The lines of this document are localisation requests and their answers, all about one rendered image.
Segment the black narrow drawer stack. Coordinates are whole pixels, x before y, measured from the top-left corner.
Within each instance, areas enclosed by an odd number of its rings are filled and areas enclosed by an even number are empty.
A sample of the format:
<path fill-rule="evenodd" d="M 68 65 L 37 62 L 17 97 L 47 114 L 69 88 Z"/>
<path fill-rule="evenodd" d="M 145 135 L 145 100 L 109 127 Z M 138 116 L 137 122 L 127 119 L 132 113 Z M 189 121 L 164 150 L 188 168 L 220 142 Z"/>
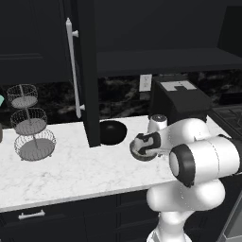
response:
<path fill-rule="evenodd" d="M 147 191 L 119 194 L 116 207 L 118 242 L 146 242 L 158 220 L 158 213 L 147 205 Z"/>

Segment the white wall socket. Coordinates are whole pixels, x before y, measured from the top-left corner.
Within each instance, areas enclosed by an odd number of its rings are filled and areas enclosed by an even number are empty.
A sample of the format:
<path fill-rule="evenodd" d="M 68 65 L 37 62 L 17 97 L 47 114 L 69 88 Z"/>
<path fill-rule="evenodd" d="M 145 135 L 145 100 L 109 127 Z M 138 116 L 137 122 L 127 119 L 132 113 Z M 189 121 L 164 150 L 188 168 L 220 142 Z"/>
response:
<path fill-rule="evenodd" d="M 140 76 L 140 83 L 139 83 L 139 91 L 140 92 L 149 92 L 151 89 L 151 81 L 152 75 L 141 75 Z"/>

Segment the black drawer front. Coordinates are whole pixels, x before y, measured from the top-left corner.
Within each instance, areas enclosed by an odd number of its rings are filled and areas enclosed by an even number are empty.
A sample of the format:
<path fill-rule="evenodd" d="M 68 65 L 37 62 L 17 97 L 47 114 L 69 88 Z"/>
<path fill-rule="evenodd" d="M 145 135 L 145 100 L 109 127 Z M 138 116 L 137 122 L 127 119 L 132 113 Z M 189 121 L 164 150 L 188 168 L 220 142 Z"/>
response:
<path fill-rule="evenodd" d="M 0 213 L 0 228 L 20 225 L 22 223 L 58 220 L 61 218 L 84 218 L 87 229 L 97 230 L 114 229 L 116 226 L 116 195 L 99 198 L 67 201 L 45 206 L 20 209 Z M 19 220 L 18 215 L 34 214 L 41 210 L 45 216 Z"/>

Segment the black base cupboard door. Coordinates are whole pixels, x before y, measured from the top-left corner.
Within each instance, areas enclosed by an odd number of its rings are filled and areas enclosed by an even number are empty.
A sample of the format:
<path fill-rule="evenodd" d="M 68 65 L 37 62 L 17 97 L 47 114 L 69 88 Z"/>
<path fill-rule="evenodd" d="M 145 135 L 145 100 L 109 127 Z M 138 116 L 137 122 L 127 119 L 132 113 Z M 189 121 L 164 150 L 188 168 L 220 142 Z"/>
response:
<path fill-rule="evenodd" d="M 1 242 L 87 242 L 81 218 L 22 223 L 0 229 Z"/>

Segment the black open cabinet door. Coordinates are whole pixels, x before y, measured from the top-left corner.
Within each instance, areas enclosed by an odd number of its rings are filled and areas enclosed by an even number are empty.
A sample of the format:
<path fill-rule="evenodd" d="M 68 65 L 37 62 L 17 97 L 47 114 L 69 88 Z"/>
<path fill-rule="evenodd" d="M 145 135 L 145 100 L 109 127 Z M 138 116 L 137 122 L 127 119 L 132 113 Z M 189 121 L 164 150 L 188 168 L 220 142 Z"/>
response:
<path fill-rule="evenodd" d="M 83 123 L 89 147 L 100 145 L 94 0 L 71 0 L 74 27 L 78 31 L 77 62 L 85 106 Z"/>

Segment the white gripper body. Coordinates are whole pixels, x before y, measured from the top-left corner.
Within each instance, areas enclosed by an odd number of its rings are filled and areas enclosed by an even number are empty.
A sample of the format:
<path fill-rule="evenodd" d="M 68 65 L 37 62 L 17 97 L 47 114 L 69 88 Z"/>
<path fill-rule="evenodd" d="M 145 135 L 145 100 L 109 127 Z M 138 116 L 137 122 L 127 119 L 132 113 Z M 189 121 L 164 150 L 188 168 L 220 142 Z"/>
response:
<path fill-rule="evenodd" d="M 146 155 L 148 150 L 161 147 L 161 136 L 158 132 L 152 132 L 150 134 L 139 133 L 135 138 L 137 145 L 137 152 L 140 155 Z"/>

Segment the black hob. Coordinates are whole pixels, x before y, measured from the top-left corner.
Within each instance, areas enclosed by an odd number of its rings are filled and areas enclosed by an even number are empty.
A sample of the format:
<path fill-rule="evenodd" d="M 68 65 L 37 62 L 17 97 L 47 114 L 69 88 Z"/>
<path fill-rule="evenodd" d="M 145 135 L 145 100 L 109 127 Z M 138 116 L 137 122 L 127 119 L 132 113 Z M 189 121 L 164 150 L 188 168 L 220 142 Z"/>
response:
<path fill-rule="evenodd" d="M 242 140 L 242 105 L 215 107 L 208 115 L 232 138 Z"/>

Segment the black open wall cabinet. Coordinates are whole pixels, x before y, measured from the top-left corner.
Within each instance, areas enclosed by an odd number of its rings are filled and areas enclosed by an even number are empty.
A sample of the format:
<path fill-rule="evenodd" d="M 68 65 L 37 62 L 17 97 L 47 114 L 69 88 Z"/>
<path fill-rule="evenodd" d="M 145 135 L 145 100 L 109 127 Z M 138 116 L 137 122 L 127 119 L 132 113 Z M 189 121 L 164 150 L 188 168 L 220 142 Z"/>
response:
<path fill-rule="evenodd" d="M 242 68 L 242 0 L 94 0 L 101 77 Z"/>

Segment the black coffee machine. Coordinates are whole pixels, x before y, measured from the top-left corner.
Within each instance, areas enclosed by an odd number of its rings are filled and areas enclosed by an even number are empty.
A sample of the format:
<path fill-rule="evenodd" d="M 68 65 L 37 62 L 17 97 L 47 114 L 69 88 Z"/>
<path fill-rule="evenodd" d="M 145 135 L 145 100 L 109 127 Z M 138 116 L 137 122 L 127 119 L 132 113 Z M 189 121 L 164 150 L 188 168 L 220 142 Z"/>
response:
<path fill-rule="evenodd" d="M 148 117 L 163 114 L 169 125 L 186 118 L 207 121 L 212 101 L 189 80 L 162 80 L 156 77 L 151 82 Z"/>

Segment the small grey bowl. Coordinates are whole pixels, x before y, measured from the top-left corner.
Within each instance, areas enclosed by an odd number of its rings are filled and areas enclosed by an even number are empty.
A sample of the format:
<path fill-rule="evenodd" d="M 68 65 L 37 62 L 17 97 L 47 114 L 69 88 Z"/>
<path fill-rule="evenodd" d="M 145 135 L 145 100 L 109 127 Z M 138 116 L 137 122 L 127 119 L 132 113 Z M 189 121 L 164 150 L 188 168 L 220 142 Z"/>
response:
<path fill-rule="evenodd" d="M 142 162 L 148 162 L 148 161 L 151 161 L 152 159 L 154 159 L 157 154 L 158 154 L 158 151 L 159 149 L 158 148 L 155 148 L 155 149 L 152 149 L 152 150 L 148 150 L 146 155 L 140 155 L 136 148 L 137 148 L 137 145 L 135 143 L 135 138 L 134 140 L 130 143 L 130 153 L 131 155 L 136 159 L 136 160 L 139 160 L 139 161 L 142 161 Z"/>

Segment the black closed cabinet door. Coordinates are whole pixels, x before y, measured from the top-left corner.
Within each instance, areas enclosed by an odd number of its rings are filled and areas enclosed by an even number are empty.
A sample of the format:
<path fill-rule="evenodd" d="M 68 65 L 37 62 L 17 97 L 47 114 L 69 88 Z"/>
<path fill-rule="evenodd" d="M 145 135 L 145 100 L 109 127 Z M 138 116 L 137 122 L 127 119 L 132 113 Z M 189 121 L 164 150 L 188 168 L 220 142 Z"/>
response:
<path fill-rule="evenodd" d="M 62 0 L 0 0 L 0 84 L 71 79 Z"/>

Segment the large black bowl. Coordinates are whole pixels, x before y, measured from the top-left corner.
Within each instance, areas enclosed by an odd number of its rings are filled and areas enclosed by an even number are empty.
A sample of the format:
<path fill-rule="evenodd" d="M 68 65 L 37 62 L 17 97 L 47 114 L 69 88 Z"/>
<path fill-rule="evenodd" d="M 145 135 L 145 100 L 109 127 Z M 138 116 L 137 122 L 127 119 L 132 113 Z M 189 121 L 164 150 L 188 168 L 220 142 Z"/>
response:
<path fill-rule="evenodd" d="M 100 123 L 100 142 L 107 146 L 117 145 L 125 139 L 127 132 L 127 127 L 119 121 L 102 121 Z"/>

